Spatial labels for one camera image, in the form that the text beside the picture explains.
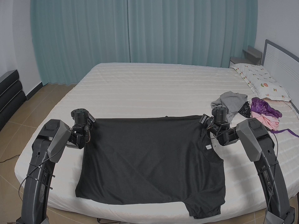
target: headboard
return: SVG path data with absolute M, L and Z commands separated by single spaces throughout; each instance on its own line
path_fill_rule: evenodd
M 299 113 L 299 58 L 266 40 L 261 65 L 288 91 L 291 103 Z

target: gray cloth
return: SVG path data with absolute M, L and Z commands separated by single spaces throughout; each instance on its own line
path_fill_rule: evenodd
M 246 101 L 247 95 L 228 91 L 220 95 L 217 100 L 213 101 L 211 103 L 211 108 L 213 109 L 217 106 L 228 108 L 229 113 L 227 114 L 226 119 L 229 123 L 231 123 Z

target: white wall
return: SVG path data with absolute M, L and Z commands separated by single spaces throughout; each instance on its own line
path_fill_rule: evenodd
M 17 69 L 12 23 L 13 0 L 0 0 L 0 77 Z
M 299 57 L 299 0 L 257 0 L 254 47 L 264 51 L 268 39 Z
M 25 95 L 41 82 L 32 44 L 30 0 L 0 0 L 0 76 L 14 69 Z
M 27 95 L 41 82 L 32 44 L 30 0 L 13 0 L 12 27 L 18 72 Z

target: floral pillowcase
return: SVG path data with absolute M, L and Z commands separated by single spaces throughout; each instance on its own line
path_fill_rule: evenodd
M 260 99 L 291 100 L 288 92 L 272 78 L 263 66 L 239 63 L 231 65 L 231 68 L 239 73 L 253 93 Z

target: teal curtain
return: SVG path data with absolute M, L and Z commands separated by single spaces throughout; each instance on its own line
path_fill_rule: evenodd
M 228 67 L 256 23 L 257 0 L 31 0 L 43 84 L 77 83 L 101 62 Z
M 78 83 L 96 64 L 130 62 L 127 0 L 31 0 L 43 84 Z
M 254 46 L 257 0 L 128 0 L 131 62 L 229 67 Z

